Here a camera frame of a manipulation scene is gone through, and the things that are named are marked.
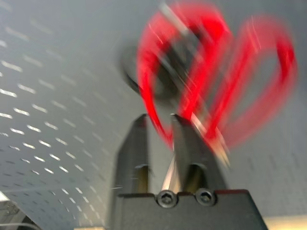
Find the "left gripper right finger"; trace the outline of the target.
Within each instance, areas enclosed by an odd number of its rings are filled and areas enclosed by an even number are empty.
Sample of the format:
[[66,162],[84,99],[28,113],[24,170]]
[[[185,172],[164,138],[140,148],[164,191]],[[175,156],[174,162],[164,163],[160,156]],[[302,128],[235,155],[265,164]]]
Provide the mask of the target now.
[[179,115],[172,115],[171,121],[180,191],[225,190],[227,184],[214,153],[194,125]]

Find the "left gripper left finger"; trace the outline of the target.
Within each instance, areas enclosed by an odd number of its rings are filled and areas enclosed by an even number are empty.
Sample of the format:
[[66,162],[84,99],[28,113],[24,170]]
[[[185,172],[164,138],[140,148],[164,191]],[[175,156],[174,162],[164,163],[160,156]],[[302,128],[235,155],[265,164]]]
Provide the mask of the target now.
[[149,147],[147,114],[137,117],[118,151],[113,194],[148,193]]

